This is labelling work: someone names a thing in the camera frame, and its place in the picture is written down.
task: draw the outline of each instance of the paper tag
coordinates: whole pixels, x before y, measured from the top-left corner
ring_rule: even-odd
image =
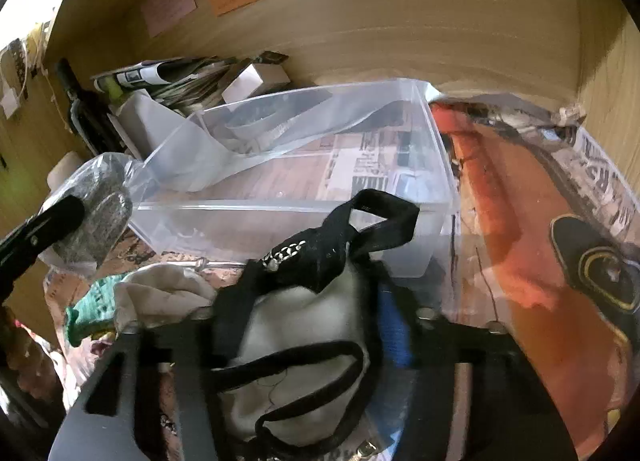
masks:
[[[181,18],[196,9],[194,0],[146,0],[140,7],[149,37],[175,26]]]
[[[7,81],[2,77],[2,99],[0,99],[0,106],[4,111],[4,116],[10,118],[20,107],[20,101],[15,94],[14,88],[12,88]]]

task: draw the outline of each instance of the clear plastic container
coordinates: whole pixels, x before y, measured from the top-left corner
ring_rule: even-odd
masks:
[[[420,277],[459,207],[430,91],[408,79],[320,86],[193,114],[129,184],[130,226],[158,253],[244,261],[378,188],[420,207],[413,241],[382,257],[393,276]]]

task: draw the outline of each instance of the white cloth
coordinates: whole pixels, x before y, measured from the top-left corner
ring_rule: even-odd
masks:
[[[113,288],[118,332],[132,321],[145,327],[180,322],[207,307],[216,291],[194,270],[175,264],[151,264],[127,275]]]

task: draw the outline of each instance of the cardboard box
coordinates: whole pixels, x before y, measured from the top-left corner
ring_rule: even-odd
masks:
[[[291,80],[277,64],[251,64],[222,92],[227,104],[259,96],[287,85]]]

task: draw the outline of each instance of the plastic bag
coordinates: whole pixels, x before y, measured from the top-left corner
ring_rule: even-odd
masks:
[[[88,161],[42,205],[46,210],[66,196],[84,204],[84,220],[76,231],[47,248],[40,260],[61,271],[90,278],[122,235],[132,213],[127,178],[140,162],[107,152]]]

